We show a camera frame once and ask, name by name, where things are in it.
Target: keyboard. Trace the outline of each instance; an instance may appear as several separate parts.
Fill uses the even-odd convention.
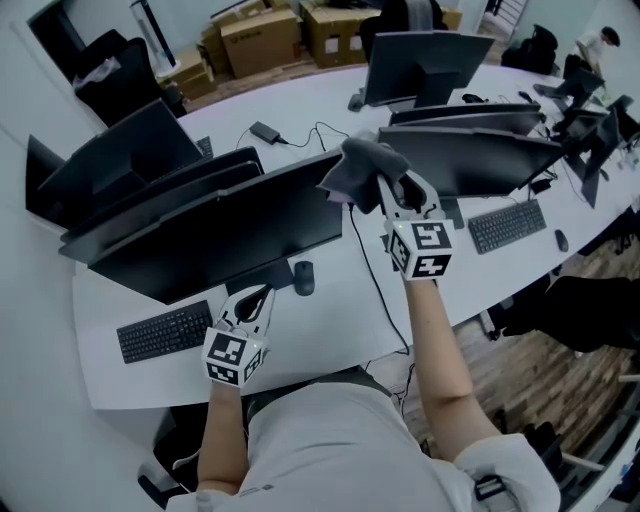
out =
[[[474,217],[467,224],[478,254],[494,251],[547,227],[537,199]]]
[[[125,364],[164,356],[204,343],[213,326],[206,300],[117,330]]]
[[[198,141],[196,141],[196,146],[202,153],[202,156],[205,158],[213,158],[213,148],[211,147],[211,138],[204,137]]]

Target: white floor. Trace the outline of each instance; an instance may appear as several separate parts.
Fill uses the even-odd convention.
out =
[[[71,268],[56,237],[2,209],[0,499],[21,511],[156,511],[137,484],[163,410],[97,414],[80,370]]]

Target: wrist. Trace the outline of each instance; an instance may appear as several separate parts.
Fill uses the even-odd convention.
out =
[[[211,383],[211,399],[216,401],[239,400],[240,388],[214,381]]]

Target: black pants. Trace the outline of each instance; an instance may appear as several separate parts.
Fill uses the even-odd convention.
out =
[[[301,382],[300,384],[292,384],[291,386],[285,386],[284,388],[272,389],[270,391],[263,391],[262,393],[249,395],[243,399],[245,428],[249,425],[251,419],[271,402],[293,393],[294,391],[298,391],[305,386],[316,384],[318,382],[348,382],[377,389],[385,395],[389,397],[391,396],[391,393],[389,393],[384,386],[378,384],[371,375],[364,371],[362,366],[354,366],[353,368],[347,368],[341,372],[325,375],[324,377],[318,377],[317,379]]]
[[[591,69],[591,66],[586,60],[579,55],[569,55],[564,61],[564,74],[562,75],[562,78],[566,80],[580,68],[593,73],[593,69]]]

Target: black cable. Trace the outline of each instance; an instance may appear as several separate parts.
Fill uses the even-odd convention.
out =
[[[413,370],[416,367],[416,363],[412,363],[409,366],[409,375],[407,376],[407,385],[404,388],[404,395],[402,396],[402,405],[400,406],[400,414],[402,415],[402,419],[404,420],[404,403],[407,400],[407,396],[409,395],[409,384],[411,384],[411,377],[413,376]]]
[[[242,140],[242,137],[244,137],[249,130],[251,130],[251,128],[247,128],[245,131],[242,132],[242,135],[240,135],[240,138],[238,139],[238,142],[236,144],[236,150],[238,149],[238,146],[240,146],[240,141]]]
[[[321,124],[323,126],[326,126],[327,128],[329,128],[330,130],[333,130],[336,133],[339,133],[340,135],[344,135],[345,137],[351,137],[351,135],[349,135],[348,133],[345,132],[341,132],[340,130],[336,130],[333,126],[325,123],[324,121],[317,121],[316,122],[316,130],[318,129],[318,125]]]
[[[302,146],[300,146],[299,144],[294,144],[293,142],[289,142],[283,139],[282,137],[278,137],[278,142],[280,142],[281,144],[286,144],[287,146],[293,146],[295,148],[306,148],[309,145],[309,142],[311,142],[311,135],[313,135],[314,131],[318,132],[316,128],[311,128],[311,130],[309,130],[309,136],[307,137],[307,142],[302,144]]]
[[[411,355],[411,352],[409,351],[409,345],[407,345],[407,342],[405,341],[404,337],[402,336],[402,334],[400,334],[400,331],[396,327],[396,324],[393,323],[393,319],[391,318],[391,314],[389,313],[389,309],[387,308],[387,303],[385,302],[384,296],[382,295],[382,290],[380,289],[380,286],[378,285],[378,281],[376,281],[376,276],[373,274],[373,270],[371,268],[371,265],[369,264],[369,258],[367,257],[367,252],[364,250],[364,244],[362,243],[362,238],[360,238],[360,232],[358,231],[356,222],[353,220],[352,204],[349,205],[349,216],[351,217],[351,224],[353,224],[353,229],[356,231],[356,235],[358,236],[358,242],[360,242],[360,249],[362,249],[362,255],[364,256],[364,261],[367,263],[369,274],[371,274],[371,279],[373,279],[373,284],[376,285],[376,290],[378,290],[378,295],[380,296],[380,300],[382,301],[382,305],[384,306],[384,312],[387,314],[387,318],[389,319],[389,323],[391,324],[391,327],[393,327],[393,330],[396,331],[396,334],[402,340],[402,344],[404,345],[404,351],[397,350],[396,354],[402,354],[405,356]]]

